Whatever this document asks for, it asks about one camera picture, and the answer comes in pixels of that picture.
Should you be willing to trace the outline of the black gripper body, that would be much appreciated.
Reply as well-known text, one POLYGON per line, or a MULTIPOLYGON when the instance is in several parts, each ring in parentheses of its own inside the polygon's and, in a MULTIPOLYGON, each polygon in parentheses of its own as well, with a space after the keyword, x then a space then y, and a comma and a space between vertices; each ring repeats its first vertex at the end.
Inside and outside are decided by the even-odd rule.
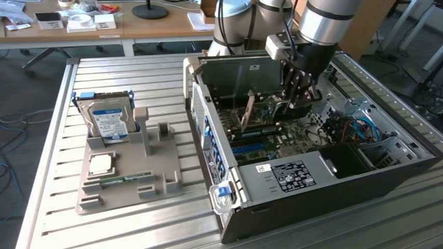
POLYGON ((335 54, 338 43, 332 45, 319 45, 315 43, 295 43, 291 42, 291 69, 294 72, 290 74, 292 78, 299 75, 319 78, 319 75, 326 70, 331 58, 335 54))

